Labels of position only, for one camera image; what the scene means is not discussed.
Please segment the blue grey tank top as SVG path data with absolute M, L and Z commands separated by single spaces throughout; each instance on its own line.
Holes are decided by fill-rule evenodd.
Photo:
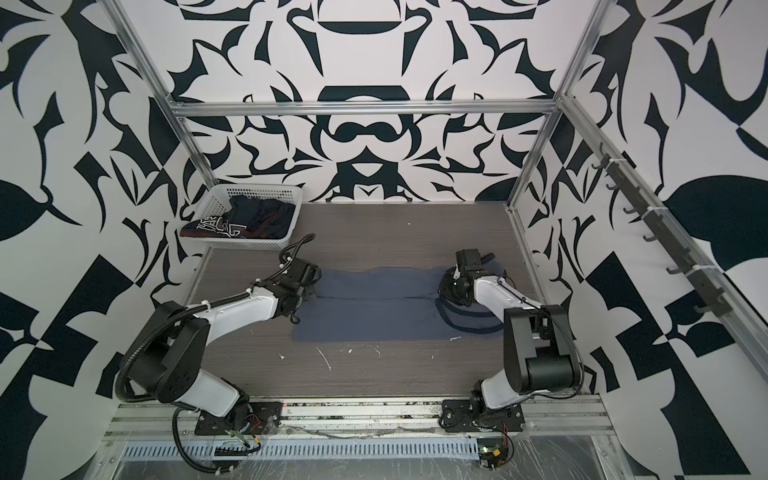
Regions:
M 451 267 L 327 270 L 298 310 L 296 342 L 385 342 L 499 336 L 488 308 L 457 305 L 439 295 Z

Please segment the black printed tank top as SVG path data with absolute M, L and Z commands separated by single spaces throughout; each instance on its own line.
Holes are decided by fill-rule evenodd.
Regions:
M 202 217 L 185 225 L 186 238 L 278 240 L 288 235 L 296 206 L 277 199 L 258 199 L 237 195 L 230 209 Z

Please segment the white plastic laundry basket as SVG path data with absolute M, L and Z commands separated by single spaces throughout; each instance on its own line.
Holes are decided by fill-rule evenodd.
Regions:
M 212 248 L 277 251 L 289 244 L 302 200 L 298 186 L 217 185 L 179 235 Z

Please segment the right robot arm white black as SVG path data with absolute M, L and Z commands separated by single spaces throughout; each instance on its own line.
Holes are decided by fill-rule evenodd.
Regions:
M 468 400 L 442 403 L 439 424 L 448 432 L 520 431 L 522 403 L 571 399 L 583 388 L 583 360 L 565 309 L 526 297 L 488 269 L 492 259 L 460 250 L 439 284 L 435 305 L 444 323 L 465 334 L 503 336 L 502 369 L 478 381 Z

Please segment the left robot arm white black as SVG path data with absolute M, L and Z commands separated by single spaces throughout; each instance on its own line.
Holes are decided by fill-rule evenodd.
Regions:
M 114 383 L 117 398 L 123 403 L 157 401 L 232 422 L 244 419 L 249 397 L 203 369 L 206 348 L 246 326 L 294 317 L 320 278 L 317 265 L 294 259 L 236 295 L 192 306 L 161 304 L 121 360 Z

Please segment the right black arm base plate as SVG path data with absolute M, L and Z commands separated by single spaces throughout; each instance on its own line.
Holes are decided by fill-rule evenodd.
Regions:
M 522 432 L 525 418 L 519 405 L 492 410 L 477 399 L 443 400 L 438 425 L 449 433 Z

